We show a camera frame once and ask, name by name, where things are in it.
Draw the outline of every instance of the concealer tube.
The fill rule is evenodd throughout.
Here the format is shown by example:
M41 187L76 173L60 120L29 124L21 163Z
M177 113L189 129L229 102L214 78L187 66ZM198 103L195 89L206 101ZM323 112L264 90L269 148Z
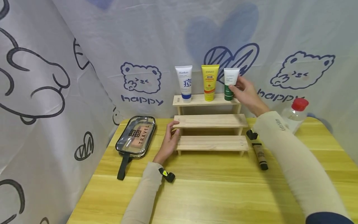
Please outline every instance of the concealer tube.
M261 143L252 143L252 147L255 151L258 163L261 170L268 170L269 166L267 165L265 154L263 153L263 148Z

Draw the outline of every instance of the wooden tabletop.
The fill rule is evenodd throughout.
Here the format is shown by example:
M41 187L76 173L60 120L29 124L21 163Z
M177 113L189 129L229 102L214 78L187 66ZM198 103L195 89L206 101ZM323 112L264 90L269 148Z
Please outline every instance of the wooden tabletop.
M115 150L115 143L128 120L119 125L69 224L120 223L171 120L156 120L157 128L147 155L129 164L124 181L117 180L122 157ZM247 119L250 127L255 120ZM314 118L307 118L296 136L320 161L351 218L358 223L357 166L324 125ZM182 152L181 157L175 153L165 168L173 172L176 179L172 184L163 181L159 188L151 223L305 223L276 160L268 150L265 154L267 171L259 169L252 148L243 157L238 152Z

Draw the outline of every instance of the cartoon print curtain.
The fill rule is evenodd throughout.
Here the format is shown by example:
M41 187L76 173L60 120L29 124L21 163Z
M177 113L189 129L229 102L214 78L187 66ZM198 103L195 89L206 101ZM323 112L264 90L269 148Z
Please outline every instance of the cartoon print curtain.
M358 162L358 1L53 1L126 118L176 113L174 66L193 65L194 94L203 93L202 64L220 64L216 92L223 68L241 67L272 109L308 99L310 116Z
M1 224L66 223L114 108L53 2L0 0Z
M0 203L7 202L0 223L65 223L122 117L176 113L174 66L193 65L194 94L203 92L200 65L220 64L217 92L223 68L241 67L273 109L305 97L310 116L358 162L357 7L355 0L0 0Z

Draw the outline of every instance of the person's left hand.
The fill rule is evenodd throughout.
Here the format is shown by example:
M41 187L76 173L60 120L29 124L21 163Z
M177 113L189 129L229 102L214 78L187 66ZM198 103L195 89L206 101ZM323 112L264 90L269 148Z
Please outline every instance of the person's left hand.
M177 129L174 134L172 133L174 124L179 124L179 121L174 120L166 126L163 143L161 144L157 155L154 157L153 163L163 165L169 156L174 152L179 140L179 129Z

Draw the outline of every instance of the black wrist strap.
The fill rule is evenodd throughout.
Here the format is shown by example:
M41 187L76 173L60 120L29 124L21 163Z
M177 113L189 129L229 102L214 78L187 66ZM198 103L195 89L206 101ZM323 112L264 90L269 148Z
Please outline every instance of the black wrist strap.
M130 153L125 152L123 154L122 163L121 163L121 166L119 167L118 175L117 175L118 180L123 180L124 177L126 176L127 165L128 165L128 163L130 163L132 161L132 158L129 156L130 156Z

